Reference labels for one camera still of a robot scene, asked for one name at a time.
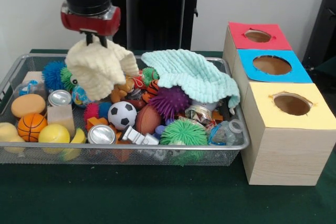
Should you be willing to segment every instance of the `mint green knitted blanket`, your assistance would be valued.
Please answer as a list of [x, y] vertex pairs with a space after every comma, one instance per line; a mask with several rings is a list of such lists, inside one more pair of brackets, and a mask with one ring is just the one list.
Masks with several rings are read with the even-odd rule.
[[157, 70], [159, 87], [181, 86], [191, 99], [202, 103], [230, 97], [228, 106], [234, 108], [240, 102], [235, 80], [202, 55], [183, 49], [164, 50], [146, 52], [141, 60]]

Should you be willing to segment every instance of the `banana toy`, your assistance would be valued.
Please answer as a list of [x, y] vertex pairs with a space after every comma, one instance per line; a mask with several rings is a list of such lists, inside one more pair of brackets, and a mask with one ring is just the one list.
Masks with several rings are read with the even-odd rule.
[[[86, 142], [85, 133], [81, 128], [76, 129], [76, 135], [71, 144], [84, 144]], [[65, 148], [59, 154], [59, 159], [66, 162], [77, 158], [80, 155], [80, 148]]]

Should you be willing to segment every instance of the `teddy bear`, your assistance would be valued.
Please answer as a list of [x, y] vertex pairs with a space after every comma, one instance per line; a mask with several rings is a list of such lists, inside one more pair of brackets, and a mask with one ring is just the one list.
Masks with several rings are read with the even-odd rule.
[[122, 98], [126, 97], [128, 93], [134, 90], [134, 81], [132, 77], [126, 76], [126, 83], [124, 85], [116, 84], [111, 92], [110, 99], [112, 103], [120, 102]]

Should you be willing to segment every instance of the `green spiky ball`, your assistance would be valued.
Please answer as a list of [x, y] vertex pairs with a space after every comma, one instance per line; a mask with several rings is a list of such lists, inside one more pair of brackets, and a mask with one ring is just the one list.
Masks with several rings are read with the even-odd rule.
[[68, 91], [71, 92], [73, 88], [76, 86], [71, 82], [71, 76], [72, 73], [68, 70], [67, 67], [64, 67], [61, 69], [61, 82], [64, 85], [64, 88]]
[[143, 83], [148, 87], [149, 83], [151, 83], [152, 80], [158, 80], [159, 74], [154, 68], [144, 68], [142, 69], [142, 75], [143, 75]]
[[[207, 145], [205, 130], [190, 121], [176, 120], [169, 124], [161, 135], [160, 144], [164, 145]], [[204, 156], [203, 151], [186, 151], [174, 157], [175, 165], [199, 162]]]

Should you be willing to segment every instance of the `white wall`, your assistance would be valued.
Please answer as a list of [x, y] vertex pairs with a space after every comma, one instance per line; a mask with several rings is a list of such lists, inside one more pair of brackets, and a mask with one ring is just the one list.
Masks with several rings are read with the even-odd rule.
[[228, 21], [277, 23], [303, 58], [322, 0], [198, 0], [193, 50], [221, 51]]
[[[32, 48], [69, 48], [81, 35], [63, 28], [63, 0], [0, 0], [0, 79], [21, 54]], [[222, 51], [229, 20], [279, 23], [299, 57], [321, 0], [198, 0], [192, 49]]]

